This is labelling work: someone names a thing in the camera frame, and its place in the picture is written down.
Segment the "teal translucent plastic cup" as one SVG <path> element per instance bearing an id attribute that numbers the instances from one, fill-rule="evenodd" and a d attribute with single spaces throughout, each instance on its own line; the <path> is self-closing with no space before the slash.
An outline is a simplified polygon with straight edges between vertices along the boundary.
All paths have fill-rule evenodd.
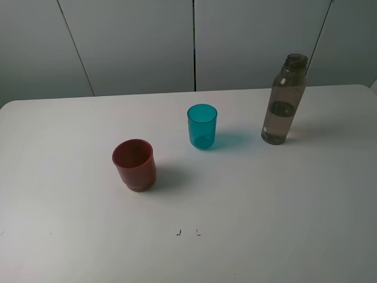
<path id="1" fill-rule="evenodd" d="M 215 140 L 217 110 L 209 104 L 196 104 L 187 111 L 190 143 L 197 149 L 207 150 Z"/>

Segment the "grey translucent water bottle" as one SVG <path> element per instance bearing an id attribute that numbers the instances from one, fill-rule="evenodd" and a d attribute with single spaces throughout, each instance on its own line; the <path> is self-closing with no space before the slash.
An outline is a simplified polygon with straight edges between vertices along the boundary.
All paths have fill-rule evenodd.
<path id="1" fill-rule="evenodd" d="M 261 137 L 272 145 L 286 140 L 306 88 L 307 56 L 290 54 L 272 84 Z"/>

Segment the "red plastic cup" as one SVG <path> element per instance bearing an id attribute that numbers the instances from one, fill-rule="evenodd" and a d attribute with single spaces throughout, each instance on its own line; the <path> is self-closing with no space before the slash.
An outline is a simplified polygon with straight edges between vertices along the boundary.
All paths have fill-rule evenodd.
<path id="1" fill-rule="evenodd" d="M 156 181 L 153 148 L 145 140 L 122 142 L 114 149 L 112 161 L 123 183 L 134 192 L 144 192 Z"/>

